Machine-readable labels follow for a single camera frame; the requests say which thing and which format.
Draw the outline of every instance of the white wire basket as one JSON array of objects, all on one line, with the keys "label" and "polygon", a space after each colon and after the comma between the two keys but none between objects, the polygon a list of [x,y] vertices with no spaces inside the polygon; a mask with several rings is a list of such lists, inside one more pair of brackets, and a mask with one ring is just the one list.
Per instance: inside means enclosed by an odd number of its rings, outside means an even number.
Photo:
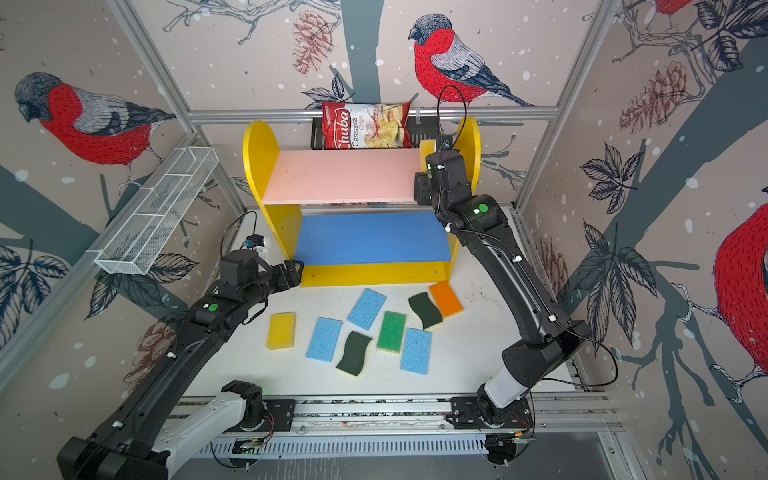
[{"label": "white wire basket", "polygon": [[107,243],[96,264],[107,273],[146,275],[219,157],[210,147],[180,149],[178,158]]}]

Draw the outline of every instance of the green sponge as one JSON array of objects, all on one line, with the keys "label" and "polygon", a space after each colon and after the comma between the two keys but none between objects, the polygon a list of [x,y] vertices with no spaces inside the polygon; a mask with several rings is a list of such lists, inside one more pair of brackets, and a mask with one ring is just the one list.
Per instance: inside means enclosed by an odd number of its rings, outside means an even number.
[{"label": "green sponge", "polygon": [[411,306],[411,310],[422,320],[424,330],[442,323],[442,314],[429,299],[427,292],[412,296],[408,299],[408,304]]},{"label": "green sponge", "polygon": [[362,372],[362,365],[366,361],[366,348],[371,337],[362,333],[349,332],[344,343],[344,356],[341,357],[336,368],[350,375],[358,376]]},{"label": "green sponge", "polygon": [[376,348],[386,352],[400,353],[402,334],[406,331],[406,315],[404,313],[384,312],[382,331]]}]

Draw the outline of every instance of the bird wing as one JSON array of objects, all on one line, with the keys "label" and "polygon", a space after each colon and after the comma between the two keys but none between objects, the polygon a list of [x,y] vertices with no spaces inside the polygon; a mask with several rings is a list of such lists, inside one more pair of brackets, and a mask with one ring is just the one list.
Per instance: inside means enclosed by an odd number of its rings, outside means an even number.
[{"label": "bird wing", "polygon": [[451,48],[446,53],[433,55],[430,60],[443,75],[461,82],[473,78],[485,67],[485,60],[480,54],[464,45],[458,35],[454,35]]},{"label": "bird wing", "polygon": [[84,134],[112,136],[123,133],[130,114],[126,101],[115,95],[92,94],[72,87],[83,107],[74,128]]}]

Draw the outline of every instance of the black cable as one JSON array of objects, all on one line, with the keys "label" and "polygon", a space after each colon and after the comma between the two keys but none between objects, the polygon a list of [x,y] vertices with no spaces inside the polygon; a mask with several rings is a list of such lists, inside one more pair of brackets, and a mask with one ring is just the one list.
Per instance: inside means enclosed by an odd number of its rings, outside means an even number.
[{"label": "black cable", "polygon": [[611,383],[615,382],[616,380],[618,380],[618,378],[619,378],[619,364],[616,362],[616,356],[614,355],[614,353],[612,351],[609,350],[608,347],[606,347],[605,345],[603,345],[602,343],[598,342],[595,339],[590,339],[590,338],[587,338],[586,336],[581,336],[578,333],[573,332],[572,330],[569,330],[569,329],[565,328],[563,326],[563,324],[560,323],[560,321],[557,320],[557,319],[555,319],[554,322],[557,323],[560,326],[560,328],[562,328],[566,332],[570,333],[571,335],[576,336],[576,337],[578,337],[580,339],[583,339],[583,340],[587,340],[588,342],[592,342],[595,345],[599,345],[599,346],[603,347],[605,349],[605,351],[608,352],[608,354],[611,356],[611,360],[614,361],[614,378],[610,382],[596,383],[594,385],[588,385],[586,383],[566,382],[565,380],[551,379],[549,377],[544,377],[542,380],[551,380],[552,382],[567,383],[568,385],[575,385],[575,386],[587,387],[587,388],[596,388],[596,387],[599,387],[599,386],[607,386],[607,385],[610,385]]},{"label": "black cable", "polygon": [[230,228],[232,228],[232,226],[234,226],[235,223],[237,223],[240,220],[242,220],[243,218],[245,218],[245,216],[247,214],[253,214],[255,216],[255,218],[253,219],[253,234],[254,235],[256,234],[256,222],[259,221],[259,215],[256,213],[255,210],[248,210],[246,213],[244,213],[244,214],[240,215],[238,218],[236,218],[235,221],[230,223],[230,226],[228,226],[224,230],[224,233],[221,236],[221,242],[219,243],[219,254],[220,254],[219,258],[222,258],[224,256],[224,238],[227,237],[227,232],[230,231]]},{"label": "black cable", "polygon": [[[455,85],[446,85],[442,88],[440,91],[440,95],[437,97],[437,127],[440,130],[440,143],[442,144],[442,124],[440,123],[440,101],[442,100],[442,94],[445,93],[445,90],[448,89],[448,87],[453,87],[459,94],[459,96],[462,98],[462,103],[464,104],[464,120],[462,121],[462,127],[458,130],[458,133],[456,134],[456,139],[453,141],[453,145],[456,145],[456,142],[458,142],[458,138],[462,136],[462,132],[464,131],[464,126],[467,124],[467,101],[464,99],[464,94],[461,90],[458,89]],[[438,145],[438,150],[442,150],[442,145]]]}]

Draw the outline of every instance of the dark green sponge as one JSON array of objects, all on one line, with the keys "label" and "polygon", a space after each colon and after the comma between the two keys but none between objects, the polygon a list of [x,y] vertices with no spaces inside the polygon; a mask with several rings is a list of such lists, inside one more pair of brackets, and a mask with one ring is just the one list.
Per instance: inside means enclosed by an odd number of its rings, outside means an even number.
[{"label": "dark green sponge", "polygon": [[362,372],[362,365],[366,361],[366,348],[371,337],[362,333],[349,332],[344,343],[344,356],[341,357],[336,368],[350,375],[358,376]]},{"label": "dark green sponge", "polygon": [[442,314],[429,299],[427,292],[412,296],[408,299],[408,303],[411,310],[422,320],[424,330],[442,323]]}]

